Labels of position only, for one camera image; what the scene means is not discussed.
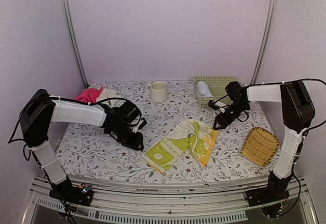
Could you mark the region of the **light blue towel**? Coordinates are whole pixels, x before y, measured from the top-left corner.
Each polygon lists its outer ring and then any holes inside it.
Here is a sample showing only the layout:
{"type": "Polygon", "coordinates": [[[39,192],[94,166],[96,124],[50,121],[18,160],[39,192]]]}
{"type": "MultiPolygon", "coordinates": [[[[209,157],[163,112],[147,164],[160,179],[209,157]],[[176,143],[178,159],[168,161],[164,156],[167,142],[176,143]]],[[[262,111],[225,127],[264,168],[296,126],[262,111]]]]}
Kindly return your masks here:
{"type": "Polygon", "coordinates": [[[197,82],[197,90],[202,97],[212,97],[212,93],[209,89],[209,86],[204,81],[197,82]]]}

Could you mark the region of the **cream green patterned towel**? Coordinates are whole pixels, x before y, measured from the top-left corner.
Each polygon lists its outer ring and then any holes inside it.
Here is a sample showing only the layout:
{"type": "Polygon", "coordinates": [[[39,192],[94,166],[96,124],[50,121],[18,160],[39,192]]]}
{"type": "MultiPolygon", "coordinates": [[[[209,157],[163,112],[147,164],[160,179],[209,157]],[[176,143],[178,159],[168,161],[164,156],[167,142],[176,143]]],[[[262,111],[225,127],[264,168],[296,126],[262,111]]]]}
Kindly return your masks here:
{"type": "Polygon", "coordinates": [[[218,135],[217,130],[201,121],[183,120],[155,142],[142,158],[160,174],[169,170],[187,150],[199,165],[207,166],[218,135]]]}

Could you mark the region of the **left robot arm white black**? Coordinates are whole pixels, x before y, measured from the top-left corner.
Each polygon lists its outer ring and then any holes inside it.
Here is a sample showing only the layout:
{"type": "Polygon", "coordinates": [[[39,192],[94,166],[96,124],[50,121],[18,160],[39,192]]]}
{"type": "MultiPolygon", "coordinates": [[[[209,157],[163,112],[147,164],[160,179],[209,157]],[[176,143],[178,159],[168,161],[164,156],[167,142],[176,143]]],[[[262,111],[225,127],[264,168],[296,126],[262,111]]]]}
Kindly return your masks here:
{"type": "Polygon", "coordinates": [[[47,90],[39,89],[20,112],[18,123],[22,140],[48,178],[51,185],[50,197],[63,203],[89,206],[94,194],[86,184],[72,185],[48,142],[48,130],[52,123],[99,127],[122,146],[136,151],[143,150],[143,135],[140,129],[147,122],[140,109],[125,98],[120,98],[123,103],[116,107],[107,105],[108,101],[109,98],[95,103],[81,102],[53,97],[47,90]]]}

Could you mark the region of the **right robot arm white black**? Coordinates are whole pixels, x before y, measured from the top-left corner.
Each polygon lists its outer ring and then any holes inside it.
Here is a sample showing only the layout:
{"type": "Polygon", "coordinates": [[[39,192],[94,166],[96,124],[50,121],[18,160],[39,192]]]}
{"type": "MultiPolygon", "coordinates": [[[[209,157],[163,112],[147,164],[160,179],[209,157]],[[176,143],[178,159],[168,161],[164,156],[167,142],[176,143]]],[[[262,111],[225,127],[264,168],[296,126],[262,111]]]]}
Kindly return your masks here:
{"type": "Polygon", "coordinates": [[[285,134],[279,159],[268,177],[267,186],[250,188],[244,194],[249,206],[288,198],[288,183],[295,177],[294,164],[300,156],[304,136],[315,116],[315,108],[304,83],[295,80],[243,87],[239,82],[233,81],[225,90],[232,103],[215,117],[215,130],[227,128],[241,113],[246,113],[250,109],[250,102],[281,104],[285,134]]]}

